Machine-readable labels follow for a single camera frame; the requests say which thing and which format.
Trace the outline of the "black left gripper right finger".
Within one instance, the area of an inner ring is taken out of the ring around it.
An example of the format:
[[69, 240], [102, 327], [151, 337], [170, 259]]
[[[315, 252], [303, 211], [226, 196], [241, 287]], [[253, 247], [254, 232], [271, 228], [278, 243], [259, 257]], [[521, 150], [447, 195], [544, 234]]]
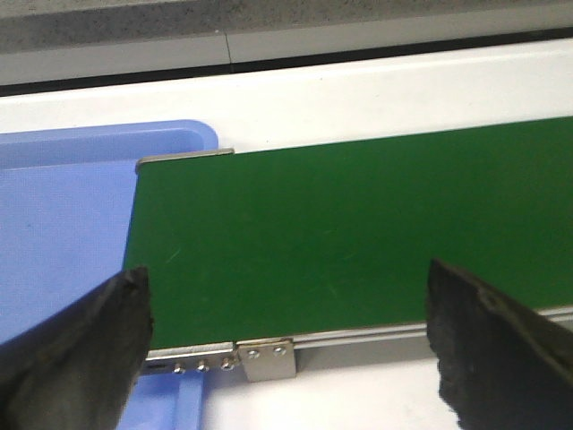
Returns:
[[462, 429], [570, 429], [572, 333], [469, 271], [434, 259], [427, 338]]

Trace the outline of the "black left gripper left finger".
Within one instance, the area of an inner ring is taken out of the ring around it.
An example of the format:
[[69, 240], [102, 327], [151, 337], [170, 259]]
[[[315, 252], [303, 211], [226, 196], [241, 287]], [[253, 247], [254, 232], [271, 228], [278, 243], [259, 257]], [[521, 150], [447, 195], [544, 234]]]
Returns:
[[121, 271], [1, 345], [3, 429], [114, 429], [150, 350], [149, 274]]

